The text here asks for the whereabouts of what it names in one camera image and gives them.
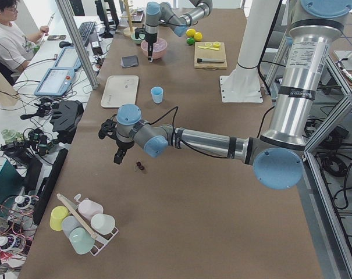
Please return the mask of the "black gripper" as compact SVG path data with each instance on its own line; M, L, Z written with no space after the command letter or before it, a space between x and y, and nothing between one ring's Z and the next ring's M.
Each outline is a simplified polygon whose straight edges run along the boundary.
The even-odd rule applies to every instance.
M114 155L113 162L116 164L121 164L123 161L123 158L126 155L127 150L134 146L134 141L123 142L117 139L116 144L118 146L118 150Z
M149 62L152 62L154 58L153 47L155 43L155 34L147 33L145 36L145 41L147 42L147 53L148 53L147 60Z

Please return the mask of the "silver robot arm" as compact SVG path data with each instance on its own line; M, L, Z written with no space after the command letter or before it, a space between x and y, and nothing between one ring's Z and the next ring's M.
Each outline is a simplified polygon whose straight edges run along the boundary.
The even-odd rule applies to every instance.
M152 63L140 57L137 105L153 126L178 127L247 138L256 135L269 98L260 103L223 103L218 77L221 71L195 69L194 49L171 29L160 27L167 40L165 56ZM112 167L111 188L119 192L229 192L261 188L250 166L219 155L169 148L152 158L135 147L123 163Z
M148 61L153 60L154 44L158 39L158 26L163 22L170 27L173 32L181 37L188 27L196 24L199 20L208 17L213 8L210 0L190 1L194 8L183 15L176 15L168 3L149 2L145 10L145 24L143 32L147 42Z

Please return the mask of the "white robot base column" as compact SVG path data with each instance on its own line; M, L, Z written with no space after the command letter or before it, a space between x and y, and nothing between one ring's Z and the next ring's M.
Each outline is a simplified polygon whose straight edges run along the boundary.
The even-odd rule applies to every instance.
M252 2L236 68L228 76L220 76L222 102L262 103L258 65L265 43L280 11L280 0Z

